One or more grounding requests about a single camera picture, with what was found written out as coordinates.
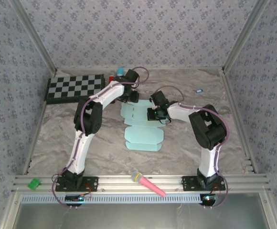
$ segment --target chessboard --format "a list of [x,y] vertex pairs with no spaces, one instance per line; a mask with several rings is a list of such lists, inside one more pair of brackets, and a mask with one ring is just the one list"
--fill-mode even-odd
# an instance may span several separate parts
[[48,80],[45,101],[47,104],[77,103],[105,87],[104,75],[57,77]]

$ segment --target marble surface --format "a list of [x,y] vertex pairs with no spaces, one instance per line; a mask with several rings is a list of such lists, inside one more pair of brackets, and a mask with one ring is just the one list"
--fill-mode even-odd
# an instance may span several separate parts
[[[144,71],[138,70],[141,79]],[[91,74],[89,71],[58,72],[57,76]],[[201,70],[151,70],[150,78],[138,87],[140,99],[149,96],[160,86],[174,85],[184,95],[184,104],[204,106],[212,104],[229,124],[229,141],[222,147],[219,169],[222,173],[245,173],[244,153],[240,147],[231,110],[221,77]],[[195,90],[203,89],[197,94]],[[179,92],[164,88],[171,100],[179,100]],[[55,174],[69,160],[75,138],[73,118],[77,104],[55,104],[46,107],[42,128],[32,156],[29,174]],[[128,150],[124,139],[124,119],[120,116],[121,103],[110,104],[103,112],[102,127],[93,138],[85,161],[85,174],[195,174],[200,164],[201,148],[190,124],[173,120],[164,130],[163,146],[158,152]]]

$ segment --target small green object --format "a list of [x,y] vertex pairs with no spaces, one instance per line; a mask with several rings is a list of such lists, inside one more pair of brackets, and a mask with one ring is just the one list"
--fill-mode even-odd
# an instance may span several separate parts
[[28,188],[30,188],[31,190],[35,190],[39,186],[39,184],[41,184],[41,181],[34,178],[28,185]]

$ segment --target floral wallpaper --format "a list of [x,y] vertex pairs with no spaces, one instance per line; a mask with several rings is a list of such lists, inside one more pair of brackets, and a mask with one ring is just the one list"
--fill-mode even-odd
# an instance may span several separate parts
[[0,0],[0,218],[36,128],[50,73],[8,1]]
[[21,0],[62,67],[222,66],[256,0]]
[[228,73],[259,172],[277,201],[277,0],[270,1]]

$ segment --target pink microphone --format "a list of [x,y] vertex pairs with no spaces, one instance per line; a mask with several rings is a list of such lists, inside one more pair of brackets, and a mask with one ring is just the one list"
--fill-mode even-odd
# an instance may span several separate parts
[[138,171],[132,173],[131,179],[135,183],[140,183],[140,184],[146,186],[147,188],[151,189],[152,191],[154,191],[155,193],[159,194],[162,197],[165,197],[165,195],[166,195],[166,193],[163,190],[159,189],[157,186],[155,186],[150,181],[148,181],[146,178],[144,178],[143,175]]

